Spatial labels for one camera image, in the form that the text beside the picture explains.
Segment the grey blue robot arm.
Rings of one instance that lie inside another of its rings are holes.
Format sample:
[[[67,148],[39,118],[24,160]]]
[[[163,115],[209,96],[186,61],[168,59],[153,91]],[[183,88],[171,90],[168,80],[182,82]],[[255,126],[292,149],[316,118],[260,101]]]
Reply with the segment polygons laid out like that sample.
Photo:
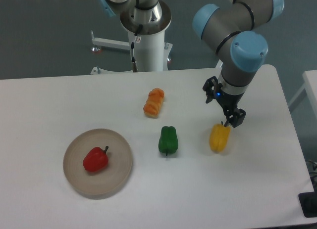
[[[216,100],[226,117],[226,125],[241,125],[246,112],[238,107],[268,52],[265,38],[254,29],[279,16],[284,0],[231,0],[222,10],[207,4],[192,22],[196,35],[222,62],[218,77],[206,80],[207,102]],[[133,72],[164,71],[169,52],[164,35],[171,23],[170,8],[162,0],[100,0],[109,15],[119,15],[128,33],[128,50]]]

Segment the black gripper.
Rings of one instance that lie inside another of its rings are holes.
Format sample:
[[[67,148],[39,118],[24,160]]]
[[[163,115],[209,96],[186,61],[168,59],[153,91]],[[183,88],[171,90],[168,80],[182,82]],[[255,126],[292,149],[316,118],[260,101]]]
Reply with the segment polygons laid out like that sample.
[[[238,102],[242,98],[243,93],[229,94],[225,92],[223,85],[218,84],[216,76],[212,76],[206,80],[203,85],[203,91],[206,94],[206,104],[216,99],[221,106],[226,117],[225,127],[230,125],[236,128],[243,123],[246,111],[238,108]]]

